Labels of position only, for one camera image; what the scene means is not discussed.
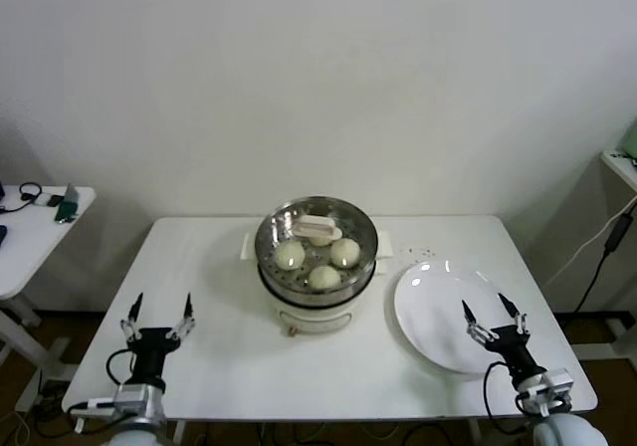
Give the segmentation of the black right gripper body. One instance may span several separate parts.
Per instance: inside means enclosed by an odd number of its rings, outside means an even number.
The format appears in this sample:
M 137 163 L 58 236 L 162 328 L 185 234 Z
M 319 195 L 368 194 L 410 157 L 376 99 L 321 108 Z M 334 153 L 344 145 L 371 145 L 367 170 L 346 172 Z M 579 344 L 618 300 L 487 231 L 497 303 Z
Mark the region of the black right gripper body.
M 528 332 L 521 333 L 515 326 L 505 326 L 491 330 L 494 337 L 488 340 L 486 350 L 499 354 L 505 361 L 512 381 L 525 381 L 542 374 L 539 366 L 527 349 L 530 339 Z

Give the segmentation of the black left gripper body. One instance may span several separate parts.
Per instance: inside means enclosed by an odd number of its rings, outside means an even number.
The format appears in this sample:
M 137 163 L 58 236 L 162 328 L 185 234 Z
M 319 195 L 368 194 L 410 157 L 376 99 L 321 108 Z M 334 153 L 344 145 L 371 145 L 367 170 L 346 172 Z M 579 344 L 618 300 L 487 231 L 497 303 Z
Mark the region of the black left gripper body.
M 126 383 L 165 386 L 163 368 L 166 357 L 179 349 L 181 339 L 171 333 L 171 328 L 144 328 L 139 332 L 141 337 L 129 344 L 135 362 Z

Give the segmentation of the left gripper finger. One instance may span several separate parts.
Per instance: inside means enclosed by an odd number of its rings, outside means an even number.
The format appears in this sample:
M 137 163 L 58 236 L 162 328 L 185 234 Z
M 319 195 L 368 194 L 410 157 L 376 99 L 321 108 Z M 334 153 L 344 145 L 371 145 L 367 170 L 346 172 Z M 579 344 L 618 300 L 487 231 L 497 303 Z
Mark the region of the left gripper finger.
M 166 338 L 171 340 L 184 340 L 192 332 L 194 327 L 194 311 L 191 302 L 191 295 L 188 294 L 184 307 L 183 317 L 177 323 L 177 325 L 166 334 Z
M 141 339 L 141 333 L 137 327 L 137 319 L 142 305 L 143 293 L 140 293 L 128 311 L 125 319 L 120 321 L 120 327 L 126 341 Z

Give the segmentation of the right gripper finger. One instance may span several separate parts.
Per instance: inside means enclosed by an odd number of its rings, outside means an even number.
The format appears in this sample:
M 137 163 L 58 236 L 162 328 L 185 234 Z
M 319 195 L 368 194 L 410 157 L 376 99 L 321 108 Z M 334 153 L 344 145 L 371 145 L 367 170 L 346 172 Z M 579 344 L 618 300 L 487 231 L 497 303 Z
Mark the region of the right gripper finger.
M 521 313 L 517 306 L 502 293 L 498 293 L 498 296 L 505 307 L 505 310 L 514 322 L 511 325 L 497 328 L 497 333 L 499 335 L 528 336 L 529 330 L 527 329 L 527 315 Z
M 496 336 L 477 322 L 473 311 L 465 301 L 462 301 L 462 307 L 467 322 L 467 334 L 478 344 L 487 344 L 495 341 Z

